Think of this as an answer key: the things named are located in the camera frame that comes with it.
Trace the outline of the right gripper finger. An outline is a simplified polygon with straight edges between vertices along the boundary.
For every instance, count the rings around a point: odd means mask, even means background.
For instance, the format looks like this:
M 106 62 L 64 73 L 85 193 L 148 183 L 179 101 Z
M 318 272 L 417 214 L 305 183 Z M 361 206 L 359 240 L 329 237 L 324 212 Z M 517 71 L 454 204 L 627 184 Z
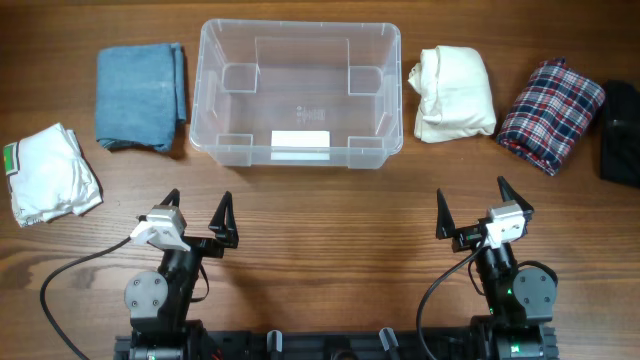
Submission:
M 437 189 L 437 221 L 436 237 L 447 239 L 454 236 L 456 230 L 455 222 L 449 210 L 445 196 L 440 188 Z
M 524 218 L 526 220 L 531 220 L 534 214 L 533 206 L 520 196 L 503 176 L 498 176 L 497 182 L 502 200 L 504 202 L 515 201 L 521 208 Z

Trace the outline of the plaid flannel shirt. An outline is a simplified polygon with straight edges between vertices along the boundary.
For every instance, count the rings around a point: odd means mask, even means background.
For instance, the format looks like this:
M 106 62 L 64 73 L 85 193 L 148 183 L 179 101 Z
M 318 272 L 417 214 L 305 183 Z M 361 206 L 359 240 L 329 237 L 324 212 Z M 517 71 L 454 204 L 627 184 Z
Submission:
M 543 61 L 516 97 L 496 142 L 554 176 L 605 99 L 603 87 L 570 68 L 565 59 Z

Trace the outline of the cream cloth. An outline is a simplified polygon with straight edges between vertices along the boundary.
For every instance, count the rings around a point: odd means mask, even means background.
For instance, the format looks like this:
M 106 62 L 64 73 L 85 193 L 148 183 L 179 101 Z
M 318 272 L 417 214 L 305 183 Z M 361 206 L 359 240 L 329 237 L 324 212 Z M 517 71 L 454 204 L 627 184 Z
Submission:
M 414 126 L 419 140 L 441 143 L 494 133 L 489 77 L 475 49 L 438 45 L 422 50 L 408 83 L 420 95 Z

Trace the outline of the blue denim cloth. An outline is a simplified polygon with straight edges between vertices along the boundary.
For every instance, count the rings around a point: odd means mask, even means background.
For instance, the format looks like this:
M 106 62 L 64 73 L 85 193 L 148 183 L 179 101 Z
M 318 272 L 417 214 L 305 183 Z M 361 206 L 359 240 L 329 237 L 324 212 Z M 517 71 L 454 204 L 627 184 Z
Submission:
M 166 153 L 187 120 L 182 45 L 117 46 L 97 56 L 95 133 L 108 150 Z

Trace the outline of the black garment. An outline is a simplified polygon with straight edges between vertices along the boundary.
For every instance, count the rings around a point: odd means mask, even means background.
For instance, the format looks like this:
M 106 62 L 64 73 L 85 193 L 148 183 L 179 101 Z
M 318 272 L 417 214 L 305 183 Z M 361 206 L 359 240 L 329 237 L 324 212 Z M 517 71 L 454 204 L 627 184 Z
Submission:
M 619 80 L 609 80 L 603 88 L 600 177 L 638 188 L 639 91 Z

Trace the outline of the white printed shirt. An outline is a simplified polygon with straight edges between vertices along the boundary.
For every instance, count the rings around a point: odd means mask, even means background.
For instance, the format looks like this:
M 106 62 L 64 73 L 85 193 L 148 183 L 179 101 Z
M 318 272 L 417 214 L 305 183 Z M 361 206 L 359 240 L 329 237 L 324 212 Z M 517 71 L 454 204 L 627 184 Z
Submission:
M 75 133 L 57 123 L 3 148 L 11 207 L 19 226 L 80 216 L 102 203 Z

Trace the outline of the clear plastic storage container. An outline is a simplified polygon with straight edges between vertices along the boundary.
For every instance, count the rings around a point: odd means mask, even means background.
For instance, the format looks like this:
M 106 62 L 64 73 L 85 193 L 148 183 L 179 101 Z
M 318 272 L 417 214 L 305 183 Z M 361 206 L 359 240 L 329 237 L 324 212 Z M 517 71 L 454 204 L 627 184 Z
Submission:
M 190 142 L 218 163 L 378 169 L 404 143 L 392 23 L 211 19 Z

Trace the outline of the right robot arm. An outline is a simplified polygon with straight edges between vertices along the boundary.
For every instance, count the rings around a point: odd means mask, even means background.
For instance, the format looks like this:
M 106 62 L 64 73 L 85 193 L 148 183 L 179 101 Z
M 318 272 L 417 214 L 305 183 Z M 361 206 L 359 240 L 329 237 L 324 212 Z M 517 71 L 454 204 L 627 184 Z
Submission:
M 445 196 L 437 191 L 436 237 L 449 239 L 452 251 L 468 251 L 463 261 L 475 265 L 476 291 L 490 314 L 474 316 L 465 346 L 476 359 L 555 359 L 553 319 L 559 279 L 537 261 L 518 262 L 512 244 L 528 233 L 534 207 L 502 176 L 497 178 L 502 202 L 487 209 L 473 225 L 455 225 Z

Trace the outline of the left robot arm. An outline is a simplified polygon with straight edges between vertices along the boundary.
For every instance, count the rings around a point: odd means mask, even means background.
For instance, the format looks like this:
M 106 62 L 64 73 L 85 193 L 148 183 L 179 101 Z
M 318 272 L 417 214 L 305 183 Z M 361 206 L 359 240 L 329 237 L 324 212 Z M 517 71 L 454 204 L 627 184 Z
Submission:
M 187 236 L 180 208 L 180 192 L 172 190 L 141 216 L 130 234 L 137 245 L 163 252 L 155 271 L 136 274 L 124 291 L 130 312 L 131 336 L 118 338 L 116 359 L 221 359 L 223 353 L 200 320 L 189 320 L 191 304 L 206 297 L 193 295 L 198 279 L 206 279 L 205 258 L 221 258 L 238 247 L 239 234 L 232 194 L 226 192 L 208 225 L 211 237 Z

